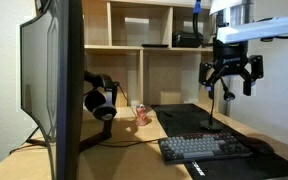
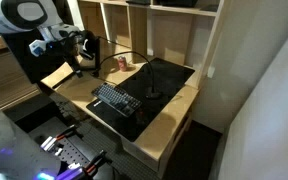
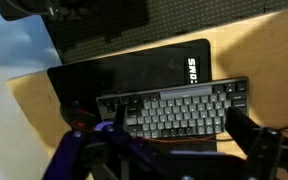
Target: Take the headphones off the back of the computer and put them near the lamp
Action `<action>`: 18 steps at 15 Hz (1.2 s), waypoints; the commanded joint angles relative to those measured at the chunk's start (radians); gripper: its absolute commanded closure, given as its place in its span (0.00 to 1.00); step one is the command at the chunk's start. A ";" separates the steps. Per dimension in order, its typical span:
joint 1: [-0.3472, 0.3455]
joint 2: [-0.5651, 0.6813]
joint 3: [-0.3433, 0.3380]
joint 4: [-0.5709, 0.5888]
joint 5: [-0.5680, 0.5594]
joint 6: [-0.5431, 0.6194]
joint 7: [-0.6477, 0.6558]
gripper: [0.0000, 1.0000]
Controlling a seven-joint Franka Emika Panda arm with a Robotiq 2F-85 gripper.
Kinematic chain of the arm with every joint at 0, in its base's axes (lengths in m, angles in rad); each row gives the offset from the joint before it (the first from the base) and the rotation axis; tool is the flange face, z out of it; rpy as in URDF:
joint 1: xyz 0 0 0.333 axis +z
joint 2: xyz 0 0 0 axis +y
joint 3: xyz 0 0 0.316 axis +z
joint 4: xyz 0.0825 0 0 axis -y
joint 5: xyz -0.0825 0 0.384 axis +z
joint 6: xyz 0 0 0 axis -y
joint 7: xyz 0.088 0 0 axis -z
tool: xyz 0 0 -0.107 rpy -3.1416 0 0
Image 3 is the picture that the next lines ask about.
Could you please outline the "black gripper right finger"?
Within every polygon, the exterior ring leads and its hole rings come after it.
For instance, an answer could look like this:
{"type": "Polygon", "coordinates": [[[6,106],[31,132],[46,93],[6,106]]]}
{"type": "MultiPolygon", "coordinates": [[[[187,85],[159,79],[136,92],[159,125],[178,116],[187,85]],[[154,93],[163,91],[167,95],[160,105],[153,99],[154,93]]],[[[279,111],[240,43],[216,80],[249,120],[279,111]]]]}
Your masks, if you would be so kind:
{"type": "Polygon", "coordinates": [[[260,126],[241,110],[229,107],[226,114],[225,130],[239,145],[251,145],[260,126]]]}

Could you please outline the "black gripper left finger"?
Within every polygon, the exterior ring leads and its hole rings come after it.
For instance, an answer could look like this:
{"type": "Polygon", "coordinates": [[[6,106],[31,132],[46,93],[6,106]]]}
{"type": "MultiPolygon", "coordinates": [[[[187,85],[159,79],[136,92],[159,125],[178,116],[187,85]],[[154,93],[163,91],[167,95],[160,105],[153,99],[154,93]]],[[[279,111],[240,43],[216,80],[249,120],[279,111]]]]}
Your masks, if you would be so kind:
{"type": "Polygon", "coordinates": [[[127,106],[119,105],[115,114],[114,124],[120,129],[124,128],[125,121],[127,119],[127,106]]]}

